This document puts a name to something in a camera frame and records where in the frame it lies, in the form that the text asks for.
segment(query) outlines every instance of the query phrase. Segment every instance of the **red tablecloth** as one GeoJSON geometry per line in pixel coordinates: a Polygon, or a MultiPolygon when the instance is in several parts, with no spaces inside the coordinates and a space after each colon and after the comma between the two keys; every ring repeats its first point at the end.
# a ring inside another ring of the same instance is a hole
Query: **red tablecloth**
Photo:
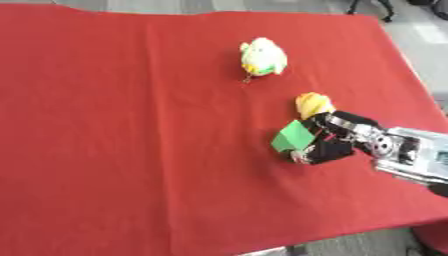
{"type": "Polygon", "coordinates": [[[230,255],[448,218],[361,154],[304,167],[269,145],[309,91],[448,131],[374,19],[1,5],[0,32],[0,255],[230,255]],[[289,66],[243,87],[257,36],[289,66]]]}

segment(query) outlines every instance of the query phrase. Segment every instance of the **green block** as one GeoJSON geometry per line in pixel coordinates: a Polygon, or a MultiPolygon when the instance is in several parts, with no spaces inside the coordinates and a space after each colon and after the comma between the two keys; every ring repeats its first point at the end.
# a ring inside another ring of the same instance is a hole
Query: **green block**
{"type": "Polygon", "coordinates": [[[302,123],[294,120],[275,136],[271,145],[278,152],[288,149],[302,151],[313,142],[314,138],[315,136],[302,123]]]}

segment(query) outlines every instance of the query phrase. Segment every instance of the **gray floor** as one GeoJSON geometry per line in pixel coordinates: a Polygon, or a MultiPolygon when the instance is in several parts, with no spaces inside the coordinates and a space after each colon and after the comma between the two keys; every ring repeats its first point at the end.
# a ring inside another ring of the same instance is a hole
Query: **gray floor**
{"type": "MultiPolygon", "coordinates": [[[[435,99],[448,110],[448,22],[428,10],[391,0],[397,15],[383,24],[408,63],[435,99]]],[[[0,2],[50,3],[51,0],[0,0],[0,2]]],[[[86,10],[134,13],[202,13],[210,11],[282,11],[343,13],[349,0],[55,0],[86,10]]],[[[361,1],[360,13],[381,16],[375,0],[361,1]]],[[[382,230],[307,244],[312,256],[404,256],[416,243],[407,229],[382,230]]]]}

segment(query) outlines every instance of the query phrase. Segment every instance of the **white and yellow plush toy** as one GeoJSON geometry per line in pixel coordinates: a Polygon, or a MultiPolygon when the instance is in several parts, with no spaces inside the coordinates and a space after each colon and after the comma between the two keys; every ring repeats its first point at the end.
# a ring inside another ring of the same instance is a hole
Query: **white and yellow plush toy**
{"type": "Polygon", "coordinates": [[[286,54],[271,40],[259,37],[252,43],[242,43],[241,64],[248,76],[280,75],[288,64],[286,54]]]}

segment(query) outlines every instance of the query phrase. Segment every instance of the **chair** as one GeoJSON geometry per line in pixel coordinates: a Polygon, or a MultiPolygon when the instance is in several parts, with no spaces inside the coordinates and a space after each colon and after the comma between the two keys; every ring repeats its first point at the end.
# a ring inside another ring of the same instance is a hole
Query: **chair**
{"type": "MultiPolygon", "coordinates": [[[[358,7],[360,0],[353,0],[352,4],[350,5],[350,9],[347,11],[347,14],[354,14],[356,12],[356,8],[358,7]]],[[[391,22],[392,16],[394,16],[394,7],[390,3],[390,0],[378,0],[384,8],[387,10],[387,16],[383,18],[383,21],[385,22],[391,22]]]]}

